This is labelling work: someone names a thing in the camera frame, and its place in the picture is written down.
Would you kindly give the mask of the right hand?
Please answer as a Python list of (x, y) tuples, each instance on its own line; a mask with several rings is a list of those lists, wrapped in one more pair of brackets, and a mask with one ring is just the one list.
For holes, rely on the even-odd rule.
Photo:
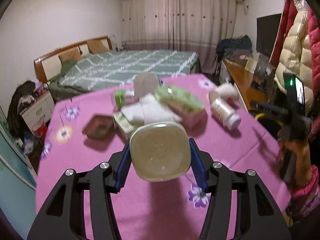
[(303, 186), (312, 177), (311, 159), (310, 159), (310, 147), (308, 140), (291, 140), (284, 141), (278, 139), (279, 152), (278, 159), (282, 161), (284, 159), (284, 149), (292, 151), (296, 155), (296, 167), (295, 167), (295, 185)]

